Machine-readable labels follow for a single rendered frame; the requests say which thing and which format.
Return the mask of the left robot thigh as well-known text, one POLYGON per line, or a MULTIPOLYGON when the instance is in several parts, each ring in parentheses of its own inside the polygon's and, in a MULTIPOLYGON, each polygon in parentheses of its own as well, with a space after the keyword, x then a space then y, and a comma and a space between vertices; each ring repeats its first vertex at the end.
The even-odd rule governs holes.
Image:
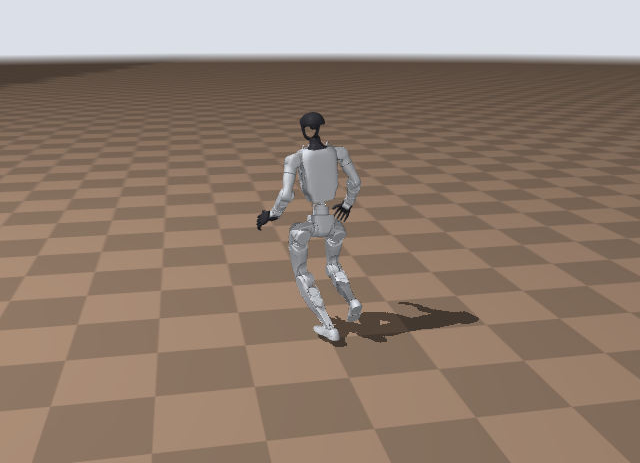
POLYGON ((313 224, 308 222, 296 222, 289 230, 289 253, 295 279, 302 276, 308 288, 314 285, 314 276, 307 272, 308 241, 314 231, 313 224))

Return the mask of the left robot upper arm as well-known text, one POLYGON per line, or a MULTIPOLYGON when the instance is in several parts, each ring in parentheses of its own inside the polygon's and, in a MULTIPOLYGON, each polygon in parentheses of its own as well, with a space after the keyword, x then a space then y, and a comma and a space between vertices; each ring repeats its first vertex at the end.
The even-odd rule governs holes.
POLYGON ((302 152, 287 156, 284 160, 283 195, 281 201, 292 202, 294 199, 293 185, 296 178, 296 169, 302 163, 302 152))

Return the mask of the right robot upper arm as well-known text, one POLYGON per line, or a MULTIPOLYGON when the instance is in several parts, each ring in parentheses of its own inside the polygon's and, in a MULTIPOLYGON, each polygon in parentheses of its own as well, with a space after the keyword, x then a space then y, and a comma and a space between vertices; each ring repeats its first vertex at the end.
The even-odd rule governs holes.
POLYGON ((337 152, 337 160, 342 168, 342 170, 349 177, 346 180, 346 186, 349 189, 355 189, 361 183, 361 179, 357 174, 355 166, 349 157, 348 150, 341 146, 333 146, 337 152))

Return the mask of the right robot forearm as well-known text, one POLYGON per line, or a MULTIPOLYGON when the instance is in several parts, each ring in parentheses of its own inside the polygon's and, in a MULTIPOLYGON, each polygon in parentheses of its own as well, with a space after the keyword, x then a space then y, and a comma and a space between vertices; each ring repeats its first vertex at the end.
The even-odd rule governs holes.
POLYGON ((342 205, 343 208, 345 208, 346 210, 349 210, 349 208, 351 207, 351 205, 354 204, 354 202, 356 201, 356 197, 357 194, 359 193, 361 188, 361 183, 358 187, 356 187, 355 189, 349 189, 347 187, 347 194, 346 194, 346 198, 344 199, 344 203, 342 205))

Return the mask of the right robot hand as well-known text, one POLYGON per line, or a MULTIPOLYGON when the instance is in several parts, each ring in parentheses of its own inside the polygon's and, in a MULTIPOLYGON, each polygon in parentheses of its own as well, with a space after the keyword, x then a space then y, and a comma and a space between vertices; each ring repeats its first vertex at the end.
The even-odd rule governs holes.
POLYGON ((345 214, 346 214, 346 217, 345 217, 345 219, 344 219, 344 221, 343 221, 343 222, 345 222, 345 221, 346 221, 346 219, 347 219, 347 218, 348 218, 348 216, 349 216, 350 209, 352 208, 352 205, 351 205, 351 207, 349 208, 349 210, 346 210, 345 208, 343 208, 343 207, 342 207, 343 203, 344 203, 344 201, 342 202, 342 204, 337 204, 337 205, 335 205, 332 209, 334 210, 335 208, 339 207, 339 208, 336 210, 336 212, 334 213, 334 216, 335 216, 335 215, 338 213, 338 211, 340 210, 340 213, 339 213, 339 215, 338 215, 338 216, 337 216, 337 218, 336 218, 336 219, 338 219, 338 218, 339 218, 339 216, 342 214, 342 212, 344 212, 344 213, 343 213, 343 215, 342 215, 342 217, 340 218, 340 221, 343 219, 343 217, 344 217, 344 216, 345 216, 345 214))

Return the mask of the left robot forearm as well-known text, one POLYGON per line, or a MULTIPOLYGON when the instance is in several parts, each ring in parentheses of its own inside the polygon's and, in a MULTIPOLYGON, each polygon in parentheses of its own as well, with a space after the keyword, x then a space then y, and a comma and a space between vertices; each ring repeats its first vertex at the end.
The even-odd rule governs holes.
POLYGON ((279 219, 282 213, 284 212, 285 208, 287 207, 288 202, 281 201, 282 195, 283 195, 283 189, 280 190, 279 195, 275 201, 275 205, 270 210, 270 218, 278 217, 279 219))

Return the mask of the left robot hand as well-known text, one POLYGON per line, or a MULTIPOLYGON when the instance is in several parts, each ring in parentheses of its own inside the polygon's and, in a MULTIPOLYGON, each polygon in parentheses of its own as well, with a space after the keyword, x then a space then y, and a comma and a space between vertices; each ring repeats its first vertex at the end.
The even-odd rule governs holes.
POLYGON ((258 230, 261 231, 260 227, 262 225, 265 225, 268 221, 274 221, 277 220, 278 217, 271 217, 270 218, 270 210, 269 211, 265 211, 262 210, 262 213, 260 215, 257 216, 257 228, 258 230))

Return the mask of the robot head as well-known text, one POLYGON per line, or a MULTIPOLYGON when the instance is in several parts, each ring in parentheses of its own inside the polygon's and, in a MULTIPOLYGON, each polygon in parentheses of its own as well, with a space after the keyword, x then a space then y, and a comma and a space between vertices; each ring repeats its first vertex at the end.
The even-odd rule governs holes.
POLYGON ((313 149, 320 150, 328 147, 322 144, 320 137, 318 136, 320 125, 323 125, 323 124, 325 124, 324 118, 319 113, 316 113, 316 112, 307 113, 300 119, 302 133, 304 137, 307 140, 309 140, 310 145, 307 148, 308 150, 312 150, 312 151, 313 149), (316 129, 316 132, 313 137, 308 137, 305 133, 305 127, 308 127, 308 126, 310 126, 312 130, 316 129))

